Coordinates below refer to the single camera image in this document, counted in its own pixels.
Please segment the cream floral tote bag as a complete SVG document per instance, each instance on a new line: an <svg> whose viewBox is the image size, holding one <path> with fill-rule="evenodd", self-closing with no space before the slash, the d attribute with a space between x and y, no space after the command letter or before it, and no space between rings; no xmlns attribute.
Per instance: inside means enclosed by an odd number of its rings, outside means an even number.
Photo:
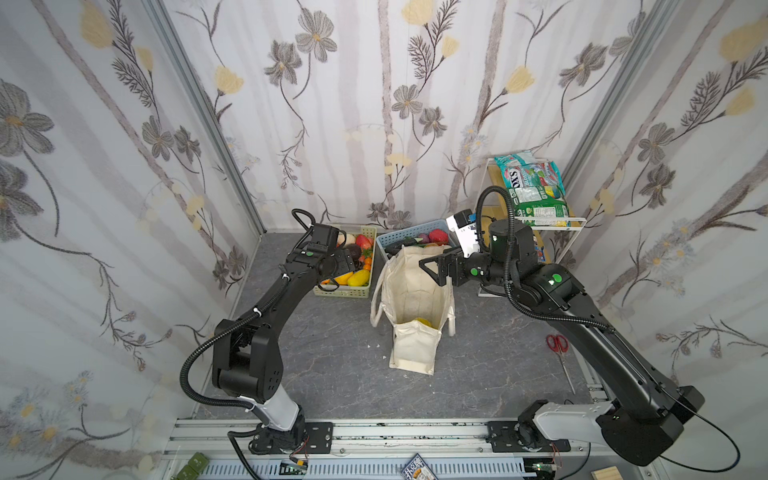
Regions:
<svg viewBox="0 0 768 480"><path fill-rule="evenodd" d="M370 323L382 319L392 325L393 347L389 366L393 369L433 375L443 332L456 335L453 286L438 286L418 262L447 250L445 246L408 246L389 259L378 277L370 310ZM421 317L432 328L417 321Z"/></svg>

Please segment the yellow lemon toy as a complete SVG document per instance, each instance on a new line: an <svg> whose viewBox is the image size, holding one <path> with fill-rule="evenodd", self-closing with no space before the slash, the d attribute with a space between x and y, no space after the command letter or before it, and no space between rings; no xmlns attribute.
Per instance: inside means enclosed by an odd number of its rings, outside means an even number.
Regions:
<svg viewBox="0 0 768 480"><path fill-rule="evenodd" d="M431 322L430 322L429 320L427 320L427 319L424 319L424 318L418 317L418 318L416 318L416 319L415 319L415 321L417 321L417 322L419 322L419 323L421 323L421 324L423 324L423 325L425 325L425 326L427 326L427 327L430 327L430 328L432 328L432 324L431 324Z"/></svg>

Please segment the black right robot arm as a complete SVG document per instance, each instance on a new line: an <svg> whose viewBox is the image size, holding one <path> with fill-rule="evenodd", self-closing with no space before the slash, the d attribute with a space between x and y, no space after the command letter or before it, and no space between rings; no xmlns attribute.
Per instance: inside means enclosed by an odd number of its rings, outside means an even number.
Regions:
<svg viewBox="0 0 768 480"><path fill-rule="evenodd" d="M437 285L478 281L500 286L523 315L544 321L575 348L608 387L612 397L593 404L537 400L516 420L514 443L529 451L559 440L609 447L636 466L660 458L704 404L693 386L677 387L631 346L600 312L585 287L564 266L538 259L532 228L517 219L510 194L499 194L507 214L476 232L477 250L455 247L420 261Z"/></svg>

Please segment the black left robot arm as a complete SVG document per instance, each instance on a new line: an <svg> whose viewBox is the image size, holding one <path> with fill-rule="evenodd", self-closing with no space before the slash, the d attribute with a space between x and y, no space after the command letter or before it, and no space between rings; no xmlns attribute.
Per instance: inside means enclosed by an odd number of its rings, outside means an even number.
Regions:
<svg viewBox="0 0 768 480"><path fill-rule="evenodd" d="M193 350L179 373L182 392L196 403L254 414L261 425L251 435L260 454L272 448L293 452L308 442L303 410L281 385L284 364L279 338L310 291L336 291L338 278L355 266L351 253L338 240L346 234L343 230L318 222L303 209L294 208L291 215L304 234L279 266L280 276L238 319L220 321L213 337ZM192 366L208 350L213 352L211 382L228 395L226 399L206 396L190 383Z"/></svg>

